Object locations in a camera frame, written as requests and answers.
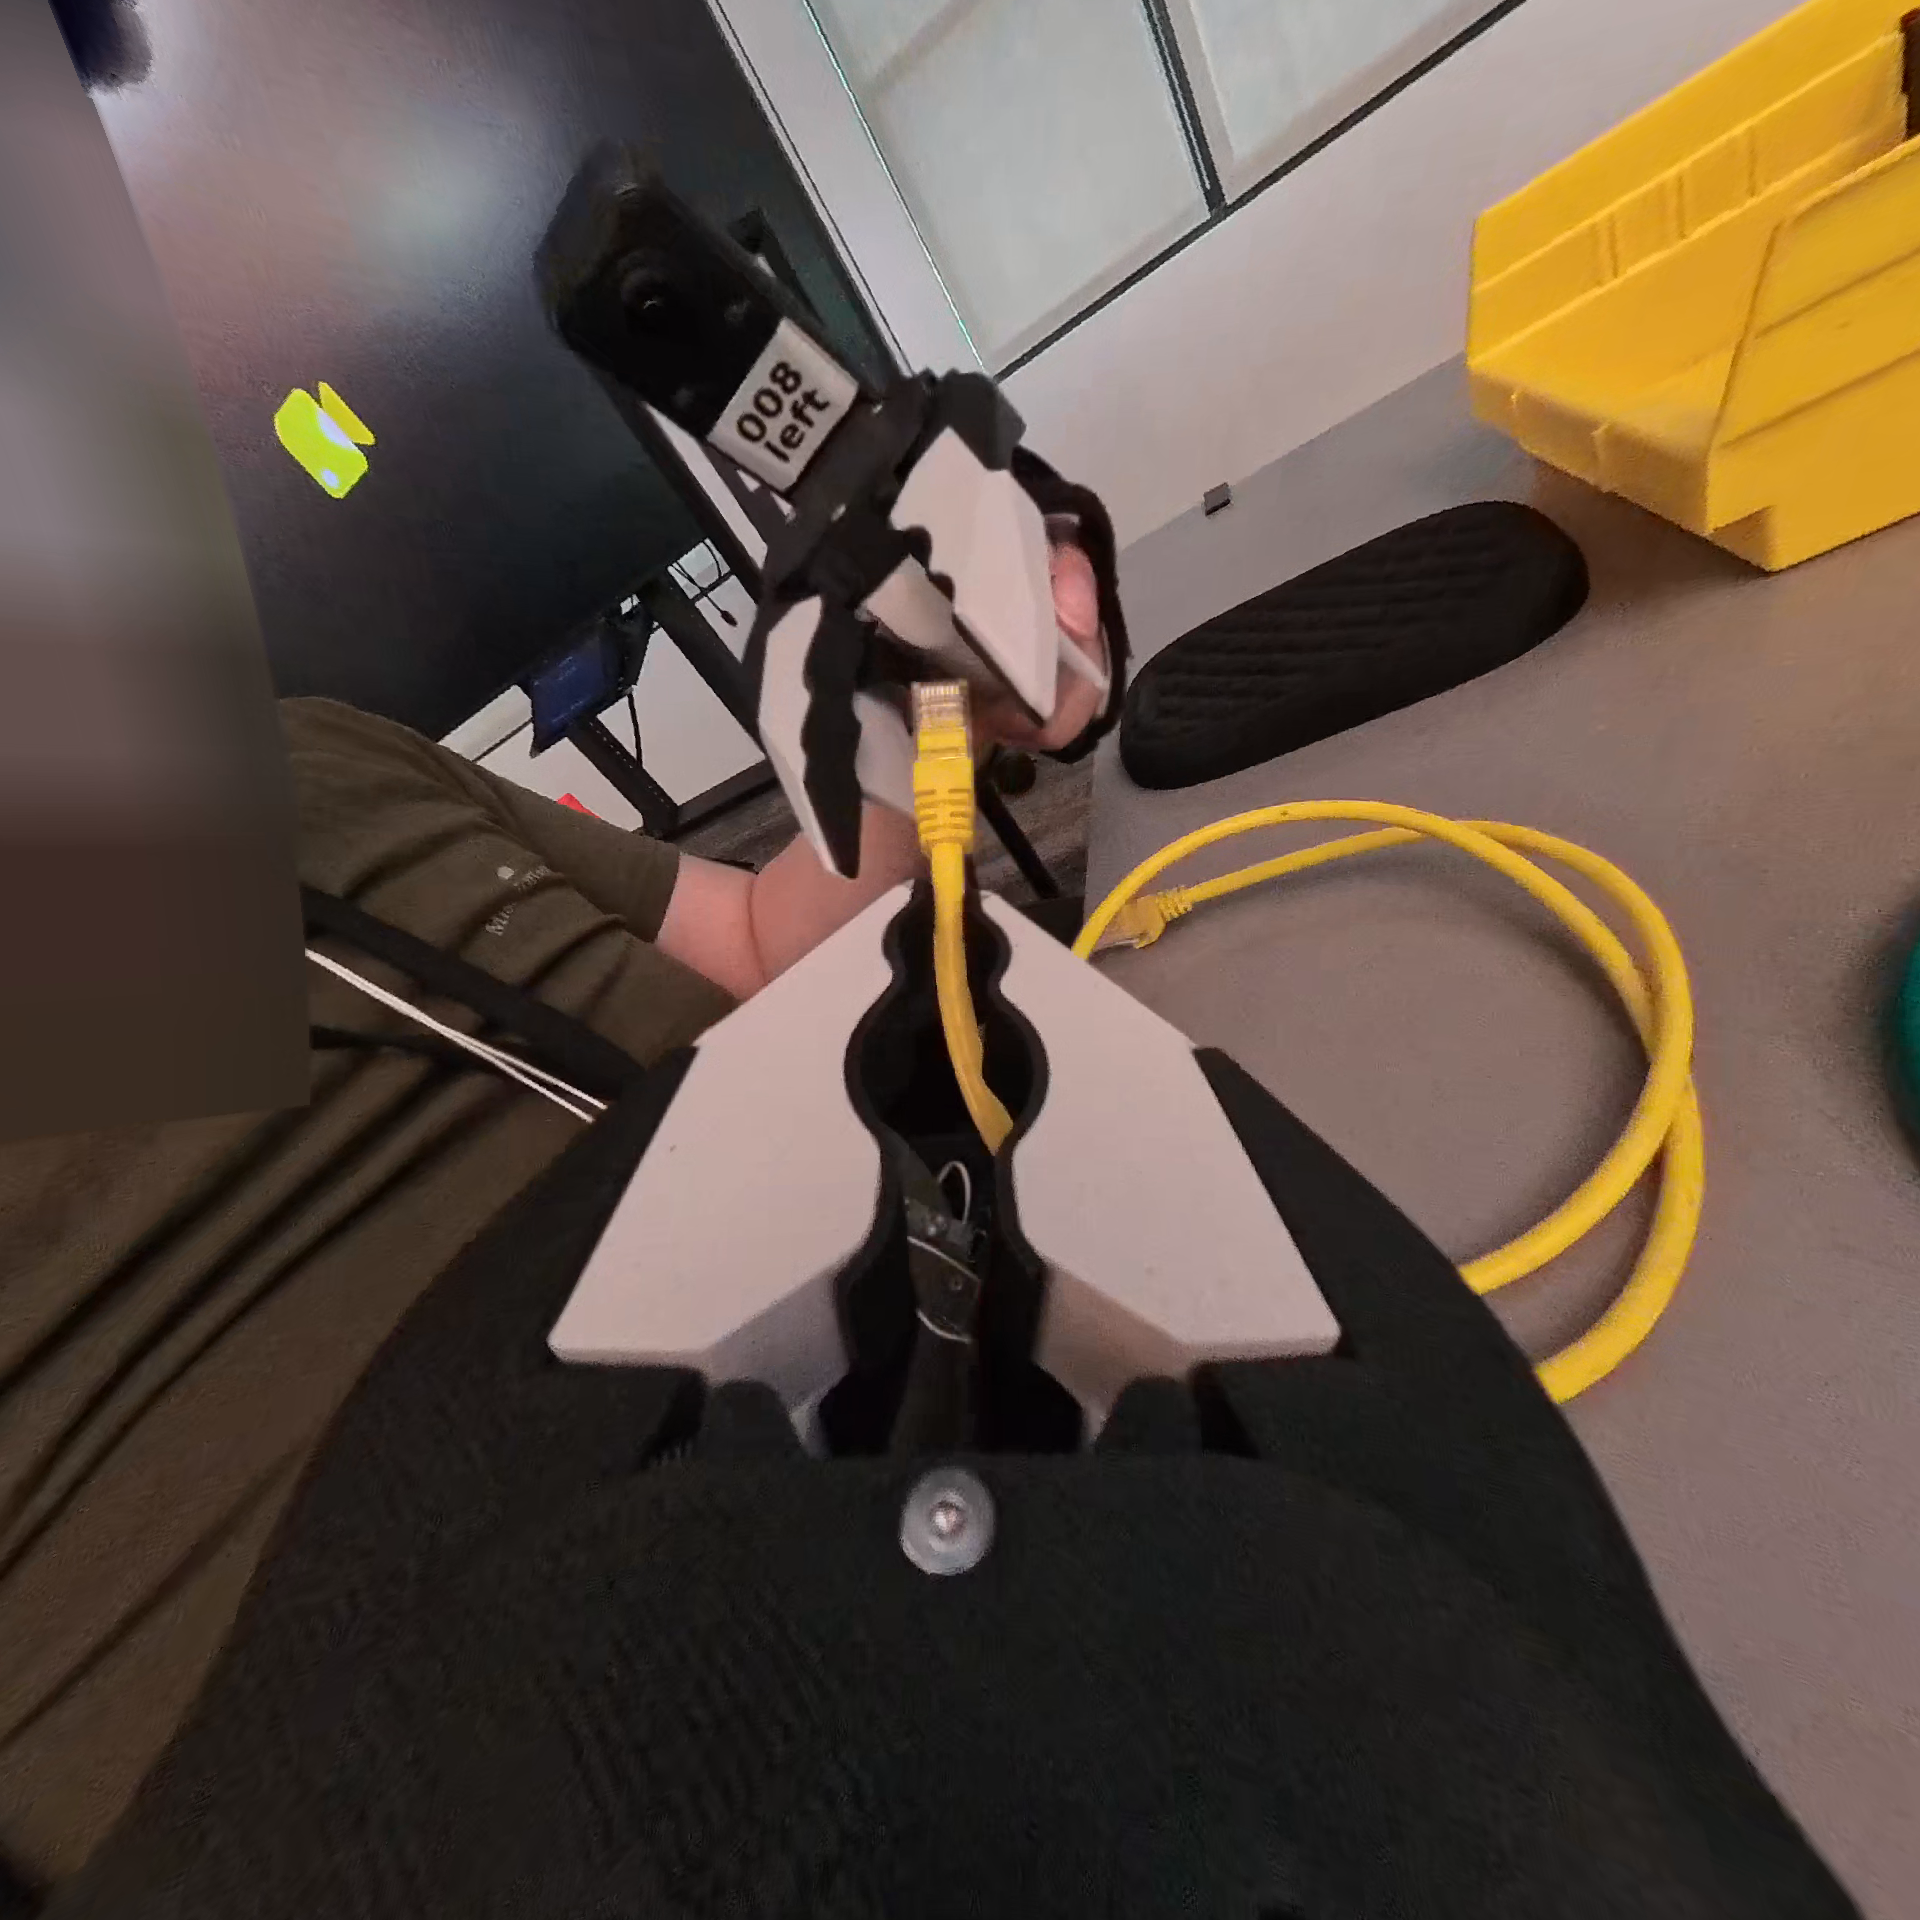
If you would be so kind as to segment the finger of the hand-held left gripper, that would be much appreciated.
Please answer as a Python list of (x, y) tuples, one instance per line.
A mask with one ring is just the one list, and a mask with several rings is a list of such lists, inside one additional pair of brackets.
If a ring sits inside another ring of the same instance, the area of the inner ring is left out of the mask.
[(755, 724), (798, 827), (830, 877), (862, 873), (868, 810), (901, 810), (901, 695), (874, 689), (872, 590), (768, 590), (755, 614)]
[(1011, 456), (936, 428), (877, 510), (886, 555), (862, 614), (877, 629), (874, 676), (913, 689), (956, 682), (1051, 724), (1069, 684), (1105, 707), (1113, 668), (1062, 627), (1044, 514)]

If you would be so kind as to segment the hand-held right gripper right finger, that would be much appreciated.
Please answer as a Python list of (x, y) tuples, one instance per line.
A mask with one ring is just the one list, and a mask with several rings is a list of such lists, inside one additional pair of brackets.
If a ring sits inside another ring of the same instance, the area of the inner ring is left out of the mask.
[(975, 1024), (1006, 1117), (983, 1302), (991, 1453), (1076, 1453), (1142, 1381), (1339, 1350), (1183, 1030), (993, 895), (975, 902)]

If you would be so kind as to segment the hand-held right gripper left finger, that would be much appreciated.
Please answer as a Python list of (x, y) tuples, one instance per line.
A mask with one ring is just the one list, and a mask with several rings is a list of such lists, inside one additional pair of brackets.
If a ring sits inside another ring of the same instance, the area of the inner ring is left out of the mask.
[(904, 1365), (902, 1177), (849, 1061), (911, 901), (891, 889), (692, 1047), (547, 1335), (559, 1362), (766, 1386), (809, 1454), (846, 1381)]

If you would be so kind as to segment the person's left hand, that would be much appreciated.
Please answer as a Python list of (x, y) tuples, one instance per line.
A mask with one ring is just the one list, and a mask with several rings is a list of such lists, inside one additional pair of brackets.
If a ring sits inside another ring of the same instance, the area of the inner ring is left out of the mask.
[(1055, 638), (1052, 708), (1033, 718), (1011, 692), (980, 692), (972, 701), (972, 739), (978, 755), (1016, 751), (1069, 756), (1093, 739), (1109, 716), (1119, 666), (1101, 610), (1101, 578), (1076, 516), (1049, 514), (1049, 571)]

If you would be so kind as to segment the small blue device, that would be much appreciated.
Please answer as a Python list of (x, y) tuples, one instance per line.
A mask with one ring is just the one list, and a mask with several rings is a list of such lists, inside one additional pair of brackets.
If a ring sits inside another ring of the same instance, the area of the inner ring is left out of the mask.
[(638, 601), (598, 614), (541, 657), (518, 689), (531, 708), (531, 756), (598, 721), (638, 684), (655, 618)]

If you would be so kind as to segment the large black screen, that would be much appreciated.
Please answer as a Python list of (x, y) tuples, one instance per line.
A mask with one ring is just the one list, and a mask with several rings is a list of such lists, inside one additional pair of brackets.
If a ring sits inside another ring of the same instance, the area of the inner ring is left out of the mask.
[(762, 217), (844, 360), (895, 360), (708, 4), (84, 4), (76, 32), (284, 699), (443, 739), (699, 541), (537, 291), (602, 140)]

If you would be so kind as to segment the black wrist rest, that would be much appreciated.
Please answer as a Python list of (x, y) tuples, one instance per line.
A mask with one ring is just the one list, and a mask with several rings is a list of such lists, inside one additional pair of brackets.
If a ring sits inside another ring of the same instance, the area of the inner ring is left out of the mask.
[(1529, 505), (1417, 518), (1162, 646), (1131, 678), (1119, 764), (1148, 792), (1242, 775), (1524, 659), (1589, 596), (1581, 547)]

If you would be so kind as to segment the large glass window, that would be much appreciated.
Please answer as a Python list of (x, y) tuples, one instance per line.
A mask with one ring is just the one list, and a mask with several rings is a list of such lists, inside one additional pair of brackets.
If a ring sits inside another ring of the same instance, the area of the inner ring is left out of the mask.
[(809, 4), (993, 373), (1033, 358), (1511, 11)]

